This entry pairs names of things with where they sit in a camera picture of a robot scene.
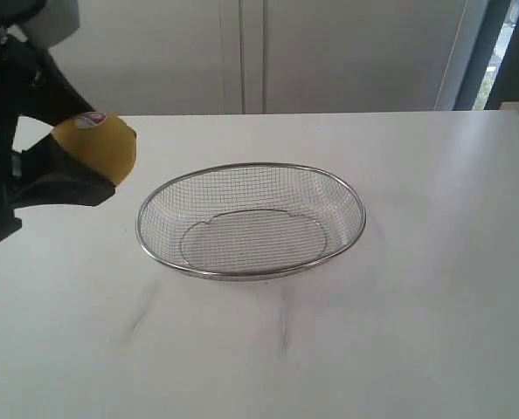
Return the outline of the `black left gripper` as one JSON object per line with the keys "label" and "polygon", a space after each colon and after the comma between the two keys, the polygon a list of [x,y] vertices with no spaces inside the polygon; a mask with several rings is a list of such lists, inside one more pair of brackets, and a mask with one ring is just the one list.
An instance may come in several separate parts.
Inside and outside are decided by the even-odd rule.
{"label": "black left gripper", "polygon": [[0,242],[20,230],[15,210],[39,205],[97,206],[115,186],[47,135],[18,152],[13,142],[19,116],[53,127],[94,107],[73,87],[52,56],[0,25]]}

